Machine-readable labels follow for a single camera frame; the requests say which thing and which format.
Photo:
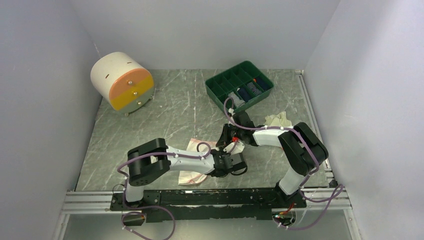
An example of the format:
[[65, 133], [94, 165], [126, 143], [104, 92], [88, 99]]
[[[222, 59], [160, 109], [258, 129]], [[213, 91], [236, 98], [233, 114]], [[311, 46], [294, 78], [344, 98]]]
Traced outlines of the white pink-trimmed underwear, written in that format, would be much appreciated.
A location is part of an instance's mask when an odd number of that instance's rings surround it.
[[[215, 147], [216, 142], [202, 141], [192, 138], [187, 145], [187, 151], [189, 152], [207, 152], [209, 149], [217, 149]], [[190, 163], [190, 165], [184, 166], [179, 172], [178, 185], [179, 186], [197, 186], [201, 184], [207, 176], [204, 174], [204, 167], [200, 166], [199, 159], [194, 158], [183, 158], [183, 163]]]

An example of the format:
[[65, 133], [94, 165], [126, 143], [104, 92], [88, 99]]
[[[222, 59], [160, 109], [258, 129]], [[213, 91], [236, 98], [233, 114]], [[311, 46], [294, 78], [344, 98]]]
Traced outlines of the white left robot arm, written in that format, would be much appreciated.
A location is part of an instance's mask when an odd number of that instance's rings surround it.
[[130, 210], [142, 206], [144, 189], [169, 171], [194, 172], [223, 178], [228, 174], [243, 175], [248, 165], [234, 143], [229, 150], [213, 149], [206, 144], [204, 151], [180, 150], [156, 138], [127, 152], [127, 162], [117, 171], [125, 176], [123, 203]]

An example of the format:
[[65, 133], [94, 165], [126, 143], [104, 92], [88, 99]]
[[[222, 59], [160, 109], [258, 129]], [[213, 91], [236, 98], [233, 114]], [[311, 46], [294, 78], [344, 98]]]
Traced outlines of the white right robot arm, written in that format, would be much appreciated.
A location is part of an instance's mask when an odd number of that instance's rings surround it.
[[305, 184], [329, 152], [312, 129], [304, 122], [294, 126], [256, 126], [245, 111], [227, 112], [229, 123], [223, 126], [216, 147], [224, 150], [236, 146], [235, 141], [254, 147], [272, 146], [282, 148], [290, 164], [284, 177], [278, 181], [275, 202], [282, 208], [294, 201], [294, 194]]

